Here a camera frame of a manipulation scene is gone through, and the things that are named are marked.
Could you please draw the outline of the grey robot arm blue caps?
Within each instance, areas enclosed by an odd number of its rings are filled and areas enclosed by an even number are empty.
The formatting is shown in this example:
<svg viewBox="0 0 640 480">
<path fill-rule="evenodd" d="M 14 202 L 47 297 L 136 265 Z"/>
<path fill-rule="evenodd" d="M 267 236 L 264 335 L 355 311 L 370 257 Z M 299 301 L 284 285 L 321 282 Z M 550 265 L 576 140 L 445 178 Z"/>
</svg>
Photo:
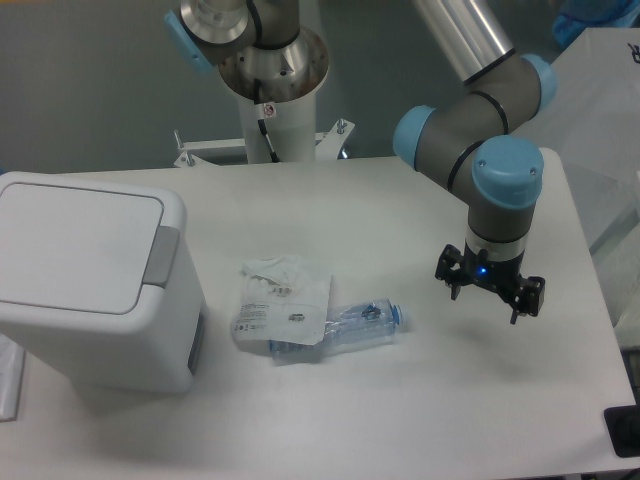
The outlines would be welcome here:
<svg viewBox="0 0 640 480">
<path fill-rule="evenodd" d="M 555 72 L 518 54 L 483 1 L 415 7 L 466 89 L 445 110 L 410 109 L 393 135 L 400 159 L 468 208 L 465 244 L 444 248 L 435 275 L 453 294 L 474 285 L 498 295 L 514 317 L 537 316 L 545 281 L 520 268 L 544 159 L 513 133 L 553 99 Z M 182 1 L 164 24 L 182 58 L 196 71 L 217 71 L 236 96 L 250 162 L 315 158 L 315 93 L 329 59 L 301 24 L 298 2 Z"/>
</svg>

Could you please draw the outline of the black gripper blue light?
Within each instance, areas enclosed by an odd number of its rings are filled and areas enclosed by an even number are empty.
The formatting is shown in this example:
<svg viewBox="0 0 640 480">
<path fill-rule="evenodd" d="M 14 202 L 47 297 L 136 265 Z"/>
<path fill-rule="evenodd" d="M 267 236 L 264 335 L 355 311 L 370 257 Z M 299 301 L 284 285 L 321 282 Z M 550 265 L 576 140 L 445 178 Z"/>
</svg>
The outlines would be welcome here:
<svg viewBox="0 0 640 480">
<path fill-rule="evenodd" d="M 467 285 L 497 294 L 503 301 L 512 301 L 510 323 L 516 324 L 520 316 L 537 317 L 544 303 L 545 279 L 538 276 L 521 277 L 524 253 L 505 261 L 490 260 L 485 254 L 475 254 L 468 246 L 461 253 L 447 244 L 438 258 L 435 278 L 450 289 L 450 298 L 456 300 Z"/>
</svg>

